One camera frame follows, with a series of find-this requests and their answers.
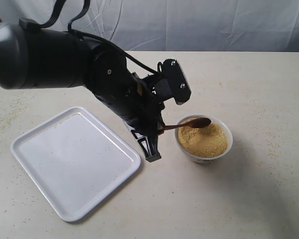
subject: wooden spoon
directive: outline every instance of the wooden spoon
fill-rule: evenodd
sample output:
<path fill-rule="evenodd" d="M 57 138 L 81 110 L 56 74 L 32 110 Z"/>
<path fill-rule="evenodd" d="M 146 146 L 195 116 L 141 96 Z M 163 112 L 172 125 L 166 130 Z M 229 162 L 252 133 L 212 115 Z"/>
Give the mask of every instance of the wooden spoon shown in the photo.
<path fill-rule="evenodd" d="M 197 119 L 192 119 L 186 123 L 181 123 L 177 125 L 166 125 L 164 130 L 170 130 L 170 129 L 180 128 L 184 126 L 189 126 L 192 128 L 204 128 L 209 126 L 210 124 L 211 124 L 211 120 L 209 118 L 201 117 Z"/>

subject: table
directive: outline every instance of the table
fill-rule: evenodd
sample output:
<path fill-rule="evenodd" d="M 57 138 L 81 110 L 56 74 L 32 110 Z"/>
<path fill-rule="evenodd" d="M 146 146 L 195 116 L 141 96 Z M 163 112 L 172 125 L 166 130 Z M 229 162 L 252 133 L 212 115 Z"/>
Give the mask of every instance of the table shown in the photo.
<path fill-rule="evenodd" d="M 94 113 L 142 152 L 122 121 L 84 89 L 0 88 L 0 239 L 299 239 L 299 53 L 133 52 L 155 67 L 176 58 L 192 89 L 185 105 L 166 103 L 166 124 L 199 113 L 232 130 L 228 156 L 193 163 L 173 131 L 159 138 L 162 159 L 88 217 L 62 221 L 9 146 L 71 106 Z M 146 72 L 129 63 L 140 76 Z"/>

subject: black cable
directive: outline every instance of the black cable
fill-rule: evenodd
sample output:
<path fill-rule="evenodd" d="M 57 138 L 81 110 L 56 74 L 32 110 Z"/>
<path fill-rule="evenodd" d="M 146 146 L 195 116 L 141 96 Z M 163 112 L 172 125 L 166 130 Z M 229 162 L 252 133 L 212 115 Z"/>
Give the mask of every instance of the black cable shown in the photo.
<path fill-rule="evenodd" d="M 145 69 L 145 70 L 147 70 L 147 71 L 149 71 L 149 72 L 151 72 L 153 74 L 159 74 L 159 72 L 157 72 L 156 70 L 148 67 L 147 65 L 144 65 L 142 62 L 138 61 L 133 56 L 131 56 L 129 53 L 125 52 L 123 49 L 119 48 L 117 45 L 115 45 L 114 43 L 110 42 L 107 39 L 104 39 L 104 38 L 102 38 L 100 36 L 95 36 L 93 34 L 89 34 L 89 33 L 86 33 L 86 32 L 81 32 L 81 31 L 78 31 L 78 30 L 74 30 L 74 33 L 78 34 L 78 35 L 81 35 L 81 36 L 87 36 L 87 37 L 96 39 L 98 41 L 101 41 L 103 43 L 106 43 L 106 44 L 110 45 L 111 47 L 113 47 L 114 49 L 118 50 L 120 53 L 122 53 L 123 55 L 125 55 L 127 58 L 129 58 L 131 61 L 133 61 L 135 64 L 139 65 L 143 69 Z"/>
<path fill-rule="evenodd" d="M 68 32 L 73 34 L 74 31 L 72 29 L 72 23 L 80 18 L 82 18 L 89 10 L 90 8 L 90 3 L 91 3 L 91 0 L 84 0 L 84 4 L 83 4 L 83 8 L 82 8 L 82 11 L 74 18 L 72 18 L 69 23 L 68 23 Z"/>
<path fill-rule="evenodd" d="M 40 28 L 51 27 L 59 19 L 59 16 L 61 14 L 65 2 L 66 0 L 56 0 L 50 19 L 46 23 L 40 24 L 39 25 Z"/>

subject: bowl rim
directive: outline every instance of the bowl rim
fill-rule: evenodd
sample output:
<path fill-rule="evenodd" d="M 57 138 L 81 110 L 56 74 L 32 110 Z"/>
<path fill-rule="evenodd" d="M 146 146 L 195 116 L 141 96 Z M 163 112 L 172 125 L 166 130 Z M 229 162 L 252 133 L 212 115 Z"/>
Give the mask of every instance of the bowl rim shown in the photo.
<path fill-rule="evenodd" d="M 192 115 L 185 116 L 185 117 L 181 118 L 181 119 L 177 122 L 177 124 L 180 124 L 183 120 L 186 120 L 186 119 L 188 119 L 188 118 L 192 118 L 192 117 L 207 117 L 207 118 L 210 118 L 210 119 L 212 120 L 212 122 L 214 121 L 214 122 L 216 122 L 216 123 L 218 123 L 218 124 L 221 124 L 221 125 L 222 125 L 224 128 L 226 128 L 226 129 L 228 130 L 228 132 L 229 132 L 229 134 L 226 135 L 226 136 L 227 136 L 227 140 L 230 141 L 230 144 L 227 145 L 227 149 L 225 150 L 225 152 L 223 152 L 222 154 L 220 154 L 220 155 L 218 155 L 218 156 L 216 156 L 216 157 L 212 157 L 212 158 L 199 157 L 199 156 L 196 156 L 196 155 L 194 155 L 194 154 L 191 154 L 191 153 L 188 152 L 186 149 L 184 149 L 183 146 L 181 146 L 181 144 L 178 142 L 178 138 L 177 138 L 177 130 L 178 130 L 178 129 L 175 129 L 175 130 L 174 130 L 174 137 L 175 137 L 176 143 L 177 143 L 178 147 L 179 147 L 183 152 L 185 152 L 185 153 L 188 154 L 189 156 L 194 157 L 194 158 L 196 158 L 196 159 L 200 159 L 200 160 L 208 160 L 208 161 L 209 161 L 209 160 L 214 160 L 214 159 L 218 159 L 218 158 L 220 158 L 220 157 L 223 157 L 225 154 L 227 154 L 227 153 L 230 151 L 230 149 L 231 149 L 232 146 L 233 146 L 234 138 L 233 138 L 233 134 L 232 134 L 231 130 L 227 127 L 226 124 L 224 124 L 224 122 L 222 122 L 220 119 L 218 119 L 218 118 L 216 118 L 216 117 L 214 117 L 214 116 L 207 116 L 207 115 L 202 115 L 202 114 L 192 114 Z"/>

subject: white bowl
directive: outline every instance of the white bowl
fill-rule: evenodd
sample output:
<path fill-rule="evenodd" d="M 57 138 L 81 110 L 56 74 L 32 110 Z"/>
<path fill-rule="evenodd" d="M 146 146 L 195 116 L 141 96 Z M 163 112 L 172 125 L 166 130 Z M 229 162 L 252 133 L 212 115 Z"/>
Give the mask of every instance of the white bowl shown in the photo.
<path fill-rule="evenodd" d="M 183 122 L 184 120 L 188 119 L 188 118 L 193 118 L 193 117 L 206 117 L 206 118 L 210 118 L 212 123 L 216 123 L 217 125 L 219 125 L 223 132 L 225 133 L 225 136 L 227 138 L 227 149 L 225 152 L 223 152 L 222 154 L 216 156 L 216 157 L 212 157 L 212 158 L 204 158 L 204 157 L 199 157 L 199 156 L 195 156 L 193 154 L 191 154 L 190 152 L 188 152 L 186 149 L 184 149 L 180 143 L 178 142 L 178 139 L 177 139 L 177 129 L 175 129 L 175 139 L 176 139 L 176 142 L 177 142 L 177 145 L 178 147 L 183 150 L 183 152 L 190 157 L 190 159 L 196 163 L 209 163 L 211 160 L 214 160 L 214 159 L 217 159 L 217 158 L 220 158 L 220 157 L 223 157 L 225 154 L 227 154 L 231 147 L 233 146 L 233 142 L 234 142 L 234 139 L 233 139 L 233 135 L 231 133 L 231 131 L 229 130 L 229 128 L 222 122 L 220 121 L 219 119 L 215 118 L 215 117 L 212 117 L 212 116 L 205 116 L 205 115 L 191 115 L 191 116 L 186 116 L 184 118 L 182 118 L 177 124 L 180 124 L 181 122 Z"/>

